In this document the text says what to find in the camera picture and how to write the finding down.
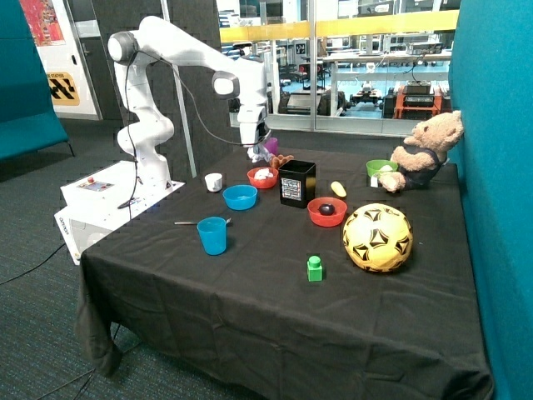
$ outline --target white cup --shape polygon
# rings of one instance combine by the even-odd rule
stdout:
[[[222,189],[222,174],[209,173],[206,175],[206,186],[209,192],[218,192]]]

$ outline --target glass window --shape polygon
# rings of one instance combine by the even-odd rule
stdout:
[[[271,128],[405,136],[451,110],[447,75],[460,2],[217,3],[238,14],[226,22],[230,29],[221,26],[221,38],[232,40],[224,48],[240,57],[236,43],[249,42],[266,63]]]

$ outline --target teal wall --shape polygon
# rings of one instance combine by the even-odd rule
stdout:
[[[533,398],[533,5],[464,0],[450,70],[459,164],[496,398]]]

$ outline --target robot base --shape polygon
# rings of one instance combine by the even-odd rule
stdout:
[[[167,189],[137,184],[129,207],[124,204],[135,184],[135,164],[121,161],[61,187],[67,206],[57,212],[57,225],[76,265],[83,251],[116,231],[131,217],[148,210],[185,183],[173,182]]]

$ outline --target green toy block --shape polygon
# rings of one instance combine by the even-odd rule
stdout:
[[[307,261],[307,279],[309,282],[318,282],[322,280],[322,264],[320,257],[309,257],[309,261]]]

